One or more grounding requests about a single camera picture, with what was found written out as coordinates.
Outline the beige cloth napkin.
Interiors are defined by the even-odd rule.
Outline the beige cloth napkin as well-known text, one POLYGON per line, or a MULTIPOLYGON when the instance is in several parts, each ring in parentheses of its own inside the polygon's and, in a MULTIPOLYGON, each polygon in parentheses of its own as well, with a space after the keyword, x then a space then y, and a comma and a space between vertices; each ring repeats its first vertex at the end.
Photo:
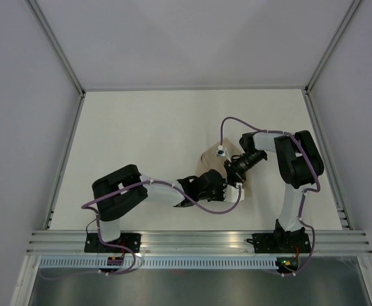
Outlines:
MULTIPOLYGON (((220 142, 217 142, 200 155, 195 171, 196 176, 200 176, 203 173, 209 171, 210 169, 214 169, 218 171, 224 179, 227 177, 227 173, 224 168, 224 162, 226 160, 226 157, 216 155, 216 151, 219 144, 220 142)), ((230 157, 233 155, 240 155, 243 153, 242 149, 239 149, 237 146, 235 146, 232 142, 229 141, 228 138, 224 138, 223 146, 230 157)))

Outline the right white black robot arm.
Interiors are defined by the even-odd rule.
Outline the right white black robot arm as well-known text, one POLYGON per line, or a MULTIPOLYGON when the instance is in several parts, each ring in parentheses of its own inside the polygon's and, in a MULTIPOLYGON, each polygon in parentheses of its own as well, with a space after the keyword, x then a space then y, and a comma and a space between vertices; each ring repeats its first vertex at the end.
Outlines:
POLYGON ((312 135, 307 130, 293 135, 283 132, 245 133, 239 140, 244 153, 224 162, 229 185, 236 186, 247 180, 246 173, 259 162, 276 154, 278 170, 285 182, 282 211, 272 234, 254 235, 256 252, 275 248, 278 252, 292 252, 295 247, 310 250, 309 238, 301 214, 308 191, 320 191, 318 178, 324 172, 324 163, 312 135))

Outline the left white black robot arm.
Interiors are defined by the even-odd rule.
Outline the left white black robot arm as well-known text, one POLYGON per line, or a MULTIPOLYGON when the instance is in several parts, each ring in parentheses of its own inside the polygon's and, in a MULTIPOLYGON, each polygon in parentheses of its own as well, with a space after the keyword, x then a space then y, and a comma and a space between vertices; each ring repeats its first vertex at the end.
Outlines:
POLYGON ((200 200, 223 201, 225 189, 226 181, 216 170, 165 185, 156 183, 140 173, 136 165, 129 164, 92 184, 99 212, 99 245, 106 252, 117 251, 121 245, 120 219, 144 201, 185 208, 200 200))

